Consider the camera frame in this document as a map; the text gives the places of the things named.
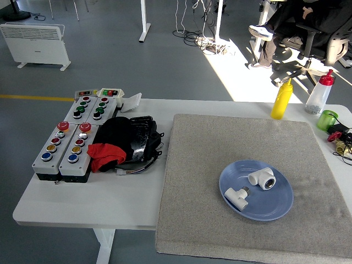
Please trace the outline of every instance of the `gray felt mat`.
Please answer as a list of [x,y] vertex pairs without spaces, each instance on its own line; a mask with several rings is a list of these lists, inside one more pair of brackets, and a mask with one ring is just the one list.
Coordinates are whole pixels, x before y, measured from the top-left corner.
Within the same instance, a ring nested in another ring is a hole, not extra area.
[[[238,160],[263,161],[285,175],[294,192],[285,216],[253,221],[225,203],[219,176]],[[352,218],[307,123],[179,114],[156,249],[264,263],[352,263]]]

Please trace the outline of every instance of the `red cloth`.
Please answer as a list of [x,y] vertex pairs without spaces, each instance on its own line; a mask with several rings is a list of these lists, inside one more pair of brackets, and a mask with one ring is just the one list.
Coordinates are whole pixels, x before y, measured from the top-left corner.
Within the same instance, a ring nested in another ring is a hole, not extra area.
[[99,168],[110,161],[117,160],[117,164],[121,164],[126,160],[126,152],[120,147],[97,143],[88,145],[87,154],[93,158],[92,171],[97,172]]

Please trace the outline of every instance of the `pants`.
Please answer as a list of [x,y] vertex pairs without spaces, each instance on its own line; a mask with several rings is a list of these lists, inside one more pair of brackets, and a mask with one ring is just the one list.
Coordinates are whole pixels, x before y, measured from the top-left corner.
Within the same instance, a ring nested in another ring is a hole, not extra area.
[[271,41],[264,43],[258,60],[259,64],[270,66],[281,40],[285,37],[292,37],[301,31],[295,26],[295,23],[304,21],[303,7],[305,4],[303,0],[287,0],[268,20],[266,25],[272,26],[274,35]]

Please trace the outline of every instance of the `black office chair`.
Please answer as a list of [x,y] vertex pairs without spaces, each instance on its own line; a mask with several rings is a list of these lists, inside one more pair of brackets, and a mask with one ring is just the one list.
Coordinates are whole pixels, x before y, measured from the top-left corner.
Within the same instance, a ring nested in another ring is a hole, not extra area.
[[323,76],[326,73],[310,69],[312,59],[318,59],[325,66],[333,66],[336,61],[347,53],[349,37],[352,35],[352,16],[336,32],[331,34],[326,47],[312,47],[314,36],[321,33],[321,31],[305,26],[301,23],[297,23],[296,26],[307,30],[308,35],[306,43],[303,43],[302,45],[293,43],[289,41],[289,38],[283,39],[281,43],[285,47],[299,51],[300,53],[298,55],[298,59],[303,59],[306,57],[308,60],[304,66],[300,65],[300,68],[297,71],[293,72],[281,81],[276,82],[275,85],[277,87],[280,87],[283,83],[286,83],[290,78],[299,77],[301,75],[306,76],[312,84],[316,85],[317,80],[314,78],[314,75]]

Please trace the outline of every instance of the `yellow bottle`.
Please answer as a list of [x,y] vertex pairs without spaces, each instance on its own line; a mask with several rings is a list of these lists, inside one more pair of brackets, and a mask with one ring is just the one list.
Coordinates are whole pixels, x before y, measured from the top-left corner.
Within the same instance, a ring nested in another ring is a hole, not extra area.
[[290,100],[293,92],[293,85],[291,84],[291,78],[288,82],[285,82],[277,93],[276,100],[271,111],[271,117],[273,119],[281,119],[284,116],[288,101]]

